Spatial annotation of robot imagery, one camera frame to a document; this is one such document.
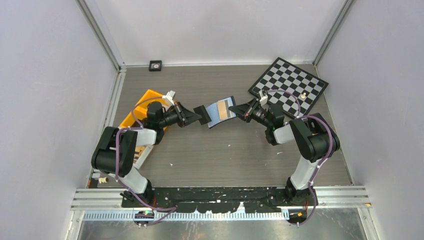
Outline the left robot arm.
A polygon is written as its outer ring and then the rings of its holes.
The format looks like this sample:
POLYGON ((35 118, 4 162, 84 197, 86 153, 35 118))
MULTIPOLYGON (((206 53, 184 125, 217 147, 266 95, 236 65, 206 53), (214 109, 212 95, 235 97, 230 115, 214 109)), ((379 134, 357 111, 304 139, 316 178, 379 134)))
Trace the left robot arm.
POLYGON ((146 117, 137 120, 136 126, 107 126, 103 130, 91 166, 114 177, 134 194, 136 203, 148 207, 153 202, 154 191, 151 181, 134 166, 136 147, 159 144, 165 135, 165 127, 176 124, 183 128, 201 119, 202 115, 186 109, 180 102, 165 109, 160 102, 153 101, 147 105, 146 117))

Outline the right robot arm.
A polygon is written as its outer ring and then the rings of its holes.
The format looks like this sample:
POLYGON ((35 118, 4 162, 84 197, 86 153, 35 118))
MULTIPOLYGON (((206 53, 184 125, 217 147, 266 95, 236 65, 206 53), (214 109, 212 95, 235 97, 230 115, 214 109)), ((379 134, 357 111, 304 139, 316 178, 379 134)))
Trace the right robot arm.
POLYGON ((323 163, 340 148, 336 133, 321 114, 315 113, 285 122, 282 106, 272 103, 264 109, 259 100, 228 108, 246 123, 254 120, 266 127, 265 138, 273 146, 294 141, 300 159, 287 179, 283 197, 291 205, 299 205, 313 190, 313 182, 323 163))

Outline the black leather card holder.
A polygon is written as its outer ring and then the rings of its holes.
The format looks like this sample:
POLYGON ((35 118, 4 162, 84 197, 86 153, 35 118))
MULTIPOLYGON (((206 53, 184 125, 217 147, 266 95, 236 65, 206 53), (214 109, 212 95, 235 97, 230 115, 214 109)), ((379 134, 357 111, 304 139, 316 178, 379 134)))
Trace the black leather card holder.
MULTIPOLYGON (((221 100, 228 100, 229 102, 229 107, 231 106, 235 106, 236 105, 236 101, 235 98, 233 96, 229 96, 227 98, 221 99, 221 100)), ((193 111, 202 116, 202 119, 199 120, 201 125, 207 125, 207 127, 209 129, 212 129, 214 126, 226 122, 228 120, 234 119, 236 118, 236 115, 231 112, 231 118, 226 119, 226 120, 220 120, 219 119, 219 115, 218 115, 218 108, 217 108, 217 102, 214 102, 212 104, 210 104, 209 106, 204 106, 204 105, 200 105, 198 107, 195 107, 193 109, 193 111)))

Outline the gold card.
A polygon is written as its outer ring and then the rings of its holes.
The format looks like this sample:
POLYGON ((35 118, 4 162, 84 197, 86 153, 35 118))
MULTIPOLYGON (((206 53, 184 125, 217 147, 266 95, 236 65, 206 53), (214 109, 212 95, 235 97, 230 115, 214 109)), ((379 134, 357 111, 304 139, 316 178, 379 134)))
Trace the gold card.
POLYGON ((227 99, 220 100, 216 104, 220 121, 225 121, 232 117, 232 114, 229 110, 229 101, 227 99))

